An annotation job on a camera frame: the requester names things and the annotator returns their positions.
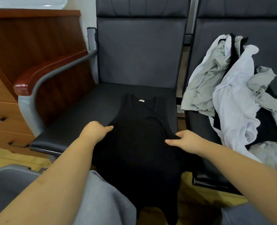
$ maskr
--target white tray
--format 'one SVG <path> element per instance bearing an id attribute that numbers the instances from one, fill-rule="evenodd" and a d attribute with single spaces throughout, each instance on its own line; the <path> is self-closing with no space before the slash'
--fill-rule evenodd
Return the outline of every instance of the white tray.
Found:
<path id="1" fill-rule="evenodd" d="M 68 0 L 0 0 L 0 8 L 63 9 Z"/>

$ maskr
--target red wooden armrest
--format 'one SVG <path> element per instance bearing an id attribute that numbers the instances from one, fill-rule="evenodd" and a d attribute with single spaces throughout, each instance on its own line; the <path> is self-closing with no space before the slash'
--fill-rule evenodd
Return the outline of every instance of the red wooden armrest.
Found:
<path id="1" fill-rule="evenodd" d="M 15 81 L 13 86 L 14 92 L 19 96 L 30 96 L 35 84 L 43 76 L 87 55 L 88 51 L 83 50 L 81 52 L 64 55 L 56 58 L 55 60 L 47 61 L 41 65 L 31 67 Z"/>

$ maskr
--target hand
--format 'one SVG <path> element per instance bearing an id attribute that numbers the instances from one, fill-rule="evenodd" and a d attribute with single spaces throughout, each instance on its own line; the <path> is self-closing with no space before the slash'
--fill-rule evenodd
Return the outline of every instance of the hand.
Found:
<path id="1" fill-rule="evenodd" d="M 91 121 L 83 128 L 79 137 L 82 139 L 91 139 L 96 144 L 101 141 L 108 132 L 112 131 L 113 128 L 113 126 L 104 127 L 97 121 Z"/>
<path id="2" fill-rule="evenodd" d="M 186 152 L 199 156 L 202 156 L 204 149 L 207 148 L 206 143 L 208 143 L 208 141 L 189 130 L 180 131 L 176 133 L 176 136 L 179 136 L 181 139 L 165 140 L 165 142 L 168 145 L 180 147 Z"/>

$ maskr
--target black leather seat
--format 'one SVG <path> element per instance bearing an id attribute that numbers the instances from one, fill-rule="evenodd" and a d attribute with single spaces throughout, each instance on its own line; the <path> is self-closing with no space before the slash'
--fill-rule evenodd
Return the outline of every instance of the black leather seat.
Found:
<path id="1" fill-rule="evenodd" d="M 256 45 L 260 49 L 253 56 L 255 66 L 271 67 L 277 75 L 277 0 L 199 0 L 186 86 L 212 42 L 219 35 L 229 33 L 249 37 L 247 44 Z M 277 77 L 270 86 L 277 95 Z M 188 129 L 207 140 L 221 143 L 207 116 L 186 111 L 185 117 Z M 198 171 L 193 173 L 193 182 L 208 188 L 238 193 L 206 159 L 203 159 Z"/>
<path id="2" fill-rule="evenodd" d="M 176 84 L 190 0 L 96 0 L 99 84 L 54 121 L 30 149 L 60 155 L 90 121 L 107 125 L 121 97 L 166 99 L 177 132 Z"/>
<path id="3" fill-rule="evenodd" d="M 80 102 L 75 104 L 31 144 L 35 151 L 60 155 L 79 136 L 90 121 L 106 126 L 118 114 L 121 97 L 134 94 L 146 100 L 152 97 L 166 98 L 167 117 L 173 132 L 177 132 L 176 92 L 169 88 L 99 83 Z"/>

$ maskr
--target person's left hand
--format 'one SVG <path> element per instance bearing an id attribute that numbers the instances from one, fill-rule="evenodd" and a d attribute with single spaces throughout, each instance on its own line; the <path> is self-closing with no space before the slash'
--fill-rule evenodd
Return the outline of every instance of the person's left hand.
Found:
<path id="1" fill-rule="evenodd" d="M 112 131 L 113 128 L 113 126 L 104 127 L 97 121 L 91 121 L 83 128 L 79 137 L 83 139 L 89 138 L 96 144 L 101 141 L 108 132 Z"/>

